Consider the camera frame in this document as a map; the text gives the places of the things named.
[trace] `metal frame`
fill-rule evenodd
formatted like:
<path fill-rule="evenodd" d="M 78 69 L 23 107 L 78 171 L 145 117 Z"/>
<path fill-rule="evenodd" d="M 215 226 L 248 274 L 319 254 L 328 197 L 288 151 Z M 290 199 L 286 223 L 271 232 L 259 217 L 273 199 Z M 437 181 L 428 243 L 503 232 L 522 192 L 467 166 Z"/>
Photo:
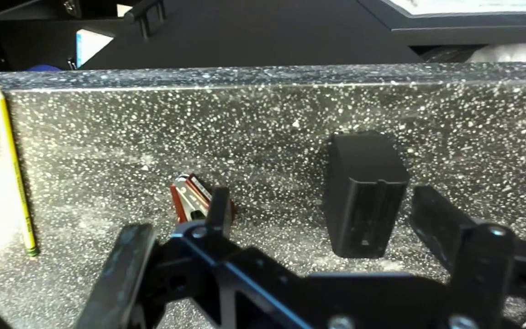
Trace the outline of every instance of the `metal frame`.
<path fill-rule="evenodd" d="M 164 245 L 147 224 L 125 226 L 76 327 L 154 327 L 165 303 L 182 298 L 215 327 L 516 327 L 501 318 L 501 303 L 526 298 L 526 243 L 505 226 L 465 223 L 432 188 L 416 188 L 412 206 L 425 245 L 452 254 L 443 257 L 447 285 L 416 276 L 299 277 L 224 237 L 229 197 L 218 188 L 207 219 L 180 224 Z M 439 232 L 459 237 L 436 245 Z"/>
<path fill-rule="evenodd" d="M 526 42 L 526 12 L 410 16 L 381 0 L 357 1 L 406 45 Z"/>

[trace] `screw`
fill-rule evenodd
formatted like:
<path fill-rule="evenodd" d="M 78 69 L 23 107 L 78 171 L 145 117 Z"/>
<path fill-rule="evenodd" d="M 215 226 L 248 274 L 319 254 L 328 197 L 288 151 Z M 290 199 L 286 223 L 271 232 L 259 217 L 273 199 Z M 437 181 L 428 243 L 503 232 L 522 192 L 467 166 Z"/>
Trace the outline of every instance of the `screw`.
<path fill-rule="evenodd" d="M 65 12 L 74 12 L 74 9 L 76 9 L 76 3 L 72 1 L 72 0 L 65 0 L 63 1 L 63 9 L 65 9 Z"/>
<path fill-rule="evenodd" d="M 490 226 L 487 226 L 487 230 L 494 235 L 505 235 L 505 228 L 498 226 L 498 224 L 490 224 Z"/>
<path fill-rule="evenodd" d="M 478 325 L 463 314 L 452 314 L 448 316 L 448 329 L 478 329 Z"/>
<path fill-rule="evenodd" d="M 335 314 L 328 319 L 328 329 L 353 329 L 353 321 L 348 316 Z"/>
<path fill-rule="evenodd" d="M 206 232 L 207 232 L 206 226 L 196 226 L 196 228 L 191 230 L 191 237 L 193 237 L 193 239 L 200 239 L 200 237 L 206 235 Z"/>
<path fill-rule="evenodd" d="M 284 274 L 279 274 L 277 279 L 286 285 L 288 277 Z"/>
<path fill-rule="evenodd" d="M 257 266 L 262 268 L 266 261 L 262 257 L 257 257 L 255 263 L 257 263 Z"/>

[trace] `speckled gray stone slab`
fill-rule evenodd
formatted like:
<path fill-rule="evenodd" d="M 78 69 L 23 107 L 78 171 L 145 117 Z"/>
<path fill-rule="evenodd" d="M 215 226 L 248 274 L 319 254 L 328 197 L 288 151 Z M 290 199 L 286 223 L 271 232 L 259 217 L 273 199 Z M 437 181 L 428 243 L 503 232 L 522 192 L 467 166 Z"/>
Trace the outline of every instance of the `speckled gray stone slab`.
<path fill-rule="evenodd" d="M 0 73 L 41 256 L 23 256 L 0 159 L 0 314 L 69 327 L 125 223 L 173 226 L 167 181 L 196 171 L 231 188 L 231 239 L 297 274 L 445 272 L 405 224 L 381 259 L 330 252 L 319 212 L 333 131 L 388 135 L 412 184 L 526 237 L 526 64 L 332 65 Z M 165 327 L 204 327 L 174 303 Z"/>

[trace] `black box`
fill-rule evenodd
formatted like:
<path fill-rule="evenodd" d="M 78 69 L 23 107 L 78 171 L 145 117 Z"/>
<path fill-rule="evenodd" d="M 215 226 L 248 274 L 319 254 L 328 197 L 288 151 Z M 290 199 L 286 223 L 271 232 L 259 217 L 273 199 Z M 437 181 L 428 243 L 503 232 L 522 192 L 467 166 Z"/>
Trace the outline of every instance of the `black box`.
<path fill-rule="evenodd" d="M 322 210 L 341 257 L 385 254 L 408 173 L 392 142 L 375 133 L 332 135 Z"/>

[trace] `black metal bracket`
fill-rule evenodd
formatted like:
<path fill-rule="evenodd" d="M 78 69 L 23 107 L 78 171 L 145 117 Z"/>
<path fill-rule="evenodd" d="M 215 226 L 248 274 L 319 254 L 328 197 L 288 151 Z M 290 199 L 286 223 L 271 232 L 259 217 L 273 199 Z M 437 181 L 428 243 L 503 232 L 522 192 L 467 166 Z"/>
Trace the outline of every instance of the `black metal bracket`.
<path fill-rule="evenodd" d="M 501 318 L 501 303 L 526 298 L 526 243 L 520 248 L 500 224 L 469 226 L 465 213 L 452 210 L 432 188 L 416 188 L 410 221 L 425 245 L 443 254 L 447 285 L 405 274 L 299 277 L 260 250 L 226 239 L 229 199 L 217 188 L 206 221 L 180 224 L 162 245 L 147 224 L 125 226 L 76 327 L 154 327 L 165 303 L 182 298 L 215 327 L 229 329 L 516 327 Z M 450 232 L 459 235 L 448 239 L 454 245 L 439 243 Z"/>

